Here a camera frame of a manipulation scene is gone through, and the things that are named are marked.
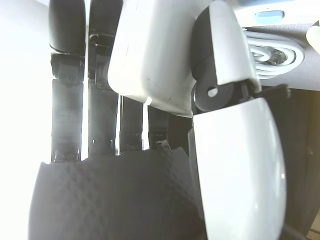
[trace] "blue button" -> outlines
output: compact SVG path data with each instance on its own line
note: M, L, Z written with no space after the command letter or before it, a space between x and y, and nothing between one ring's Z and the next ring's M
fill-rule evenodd
M255 14L255 21L257 24L278 24L284 15L285 13L281 10L261 11Z
M257 6L264 4L277 4L283 2L291 2L294 0L238 0L240 6L248 7L248 6Z

